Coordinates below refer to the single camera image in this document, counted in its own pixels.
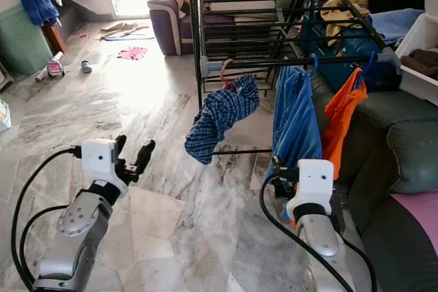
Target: blue hanger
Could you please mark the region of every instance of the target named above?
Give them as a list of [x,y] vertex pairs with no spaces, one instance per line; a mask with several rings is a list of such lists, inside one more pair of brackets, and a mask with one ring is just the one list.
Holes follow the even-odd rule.
[[362,81],[363,81],[363,77],[370,70],[371,65],[373,64],[375,57],[376,57],[376,52],[372,51],[371,55],[370,55],[370,60],[369,60],[369,62],[367,64],[367,66],[363,69],[363,71],[361,72],[361,74],[357,78],[357,82],[355,84],[355,89],[359,89],[361,87],[361,84],[362,84]]
[[312,78],[316,74],[316,70],[318,69],[318,56],[312,53],[309,55],[309,57],[313,58],[313,70],[310,74],[310,77]]

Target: plastic container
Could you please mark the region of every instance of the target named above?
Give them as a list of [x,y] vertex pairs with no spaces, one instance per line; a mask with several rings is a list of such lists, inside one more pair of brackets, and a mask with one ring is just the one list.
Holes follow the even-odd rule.
[[[396,50],[396,55],[409,55],[416,49],[438,47],[438,16],[421,14]],[[418,98],[426,99],[438,106],[438,81],[422,73],[401,65],[402,82],[400,89]]]
[[52,57],[41,28],[32,25],[21,4],[0,14],[0,40],[5,62],[22,75],[34,74]]
[[438,0],[424,0],[427,14],[438,17]]

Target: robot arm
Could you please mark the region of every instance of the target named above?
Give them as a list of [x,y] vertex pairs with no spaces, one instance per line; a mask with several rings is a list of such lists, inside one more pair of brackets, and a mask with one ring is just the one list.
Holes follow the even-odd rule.
[[81,190],[61,214],[57,231],[40,262],[33,291],[84,291],[105,235],[112,206],[137,182],[151,158],[155,142],[138,153],[133,165],[119,159],[126,137],[86,140],[81,145],[82,170],[90,188]]
[[[288,170],[281,167],[278,157],[274,156],[273,161],[274,173],[280,174],[280,178],[272,181],[275,195],[287,200],[287,215],[295,223],[296,234],[344,279],[351,291],[356,291],[346,266],[346,244],[329,218],[333,164],[327,160],[301,159],[297,168]],[[340,281],[308,250],[298,248],[297,257],[305,268],[304,281],[309,291],[345,291]]]

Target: pink cushion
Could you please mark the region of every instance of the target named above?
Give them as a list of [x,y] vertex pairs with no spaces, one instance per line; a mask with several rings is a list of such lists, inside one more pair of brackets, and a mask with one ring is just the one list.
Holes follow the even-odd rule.
[[418,194],[392,194],[420,223],[438,256],[438,189]]

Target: orange shirt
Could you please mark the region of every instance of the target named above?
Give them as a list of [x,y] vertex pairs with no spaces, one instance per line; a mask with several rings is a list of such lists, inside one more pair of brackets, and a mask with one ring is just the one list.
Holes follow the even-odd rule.
[[339,177],[342,144],[347,135],[353,112],[357,103],[368,97],[365,81],[362,81],[359,89],[353,90],[361,72],[361,68],[356,68],[330,103],[326,105],[325,114],[327,118],[331,119],[331,122],[322,135],[322,158],[329,160],[335,166],[333,179]]

